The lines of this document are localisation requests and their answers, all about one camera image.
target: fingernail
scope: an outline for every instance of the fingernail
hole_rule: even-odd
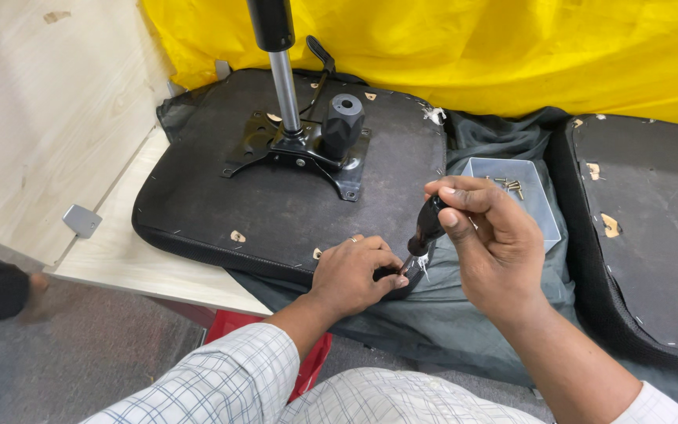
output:
[[[448,210],[441,215],[441,223],[447,227],[455,227],[458,222],[457,216],[454,215],[451,210]]]

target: screwdriver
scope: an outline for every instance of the screwdriver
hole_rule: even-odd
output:
[[[400,275],[404,275],[407,272],[416,257],[428,253],[428,246],[432,241],[446,234],[444,228],[441,227],[441,223],[438,222],[438,212],[441,212],[441,209],[445,207],[449,207],[449,205],[441,200],[438,195],[429,197],[425,204],[423,204],[423,208],[420,209],[420,213],[417,215],[415,236],[407,242],[407,250],[410,251],[410,255],[407,256],[405,265],[402,265],[399,269]]]

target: black metal mounting plate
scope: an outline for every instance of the black metal mounting plate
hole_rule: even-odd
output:
[[[294,143],[282,137],[277,123],[271,121],[264,111],[254,111],[245,124],[240,144],[227,156],[221,177],[231,178],[254,164],[275,163],[317,173],[332,183],[342,200],[358,201],[371,130],[363,128],[347,157],[334,161],[326,158],[319,149],[320,122],[303,120],[302,124],[303,142]]]

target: clear plastic container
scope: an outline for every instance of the clear plastic container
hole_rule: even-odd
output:
[[[509,190],[509,195],[517,201],[530,216],[538,223],[540,231],[543,232],[543,247],[545,252],[551,250],[559,240],[559,227],[556,225],[556,219],[551,212],[549,200],[545,197],[543,185],[538,177],[538,170],[532,161],[523,161],[518,159],[485,159],[470,158],[467,162],[462,175],[468,177],[485,178],[507,178],[509,181],[517,180],[522,187],[522,196],[520,200],[517,192]]]

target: red bag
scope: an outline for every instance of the red bag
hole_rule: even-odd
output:
[[[254,317],[248,314],[230,313],[229,311],[221,310],[217,311],[216,318],[213,320],[208,336],[206,336],[206,344],[226,336],[240,327],[245,327],[249,323],[261,322],[263,320],[264,318]],[[300,370],[297,371],[295,389],[292,390],[292,394],[289,395],[288,402],[299,398],[306,391],[315,386],[315,380],[318,378],[318,373],[321,372],[321,367],[331,348],[332,335],[324,333],[321,338],[315,342],[315,346],[313,346],[305,360],[300,364]]]

